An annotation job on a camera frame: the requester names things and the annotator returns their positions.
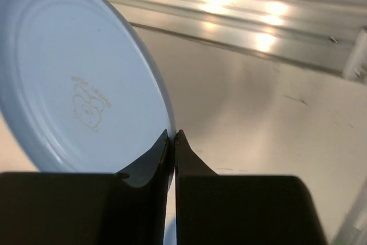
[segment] printed logo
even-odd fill
[[[98,131],[98,125],[102,121],[102,112],[105,107],[111,107],[111,103],[103,94],[88,82],[79,77],[72,77],[74,82],[74,115],[85,126]]]

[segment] blue object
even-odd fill
[[[45,172],[117,172],[175,135],[151,56],[105,0],[0,0],[0,110]]]

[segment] plate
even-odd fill
[[[105,0],[0,0],[0,109],[44,172],[117,172],[175,135],[151,56]]]

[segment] cartoon face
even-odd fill
[[[78,84],[74,86],[74,90],[75,116],[89,128],[98,131],[98,124],[102,120],[104,103],[91,96]]]

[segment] aluminum rail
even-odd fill
[[[341,74],[367,0],[108,0],[133,25]]]

